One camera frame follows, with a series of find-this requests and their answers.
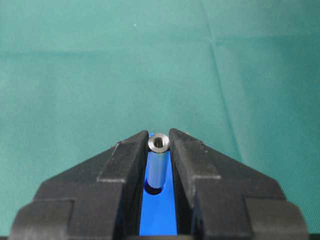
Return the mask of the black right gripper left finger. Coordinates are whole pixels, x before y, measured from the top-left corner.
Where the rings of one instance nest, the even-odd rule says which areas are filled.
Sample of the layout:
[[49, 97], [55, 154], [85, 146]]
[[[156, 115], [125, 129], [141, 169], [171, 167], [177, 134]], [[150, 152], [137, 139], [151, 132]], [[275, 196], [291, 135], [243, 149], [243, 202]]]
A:
[[140, 228], [149, 134], [143, 130], [44, 181], [11, 240], [119, 240]]

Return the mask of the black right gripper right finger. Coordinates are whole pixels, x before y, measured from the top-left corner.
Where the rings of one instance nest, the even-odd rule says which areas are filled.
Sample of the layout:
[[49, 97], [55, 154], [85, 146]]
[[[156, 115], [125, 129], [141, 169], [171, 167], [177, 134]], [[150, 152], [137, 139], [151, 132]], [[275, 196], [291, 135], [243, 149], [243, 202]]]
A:
[[169, 131], [177, 231], [199, 240], [307, 240], [278, 182], [178, 129]]

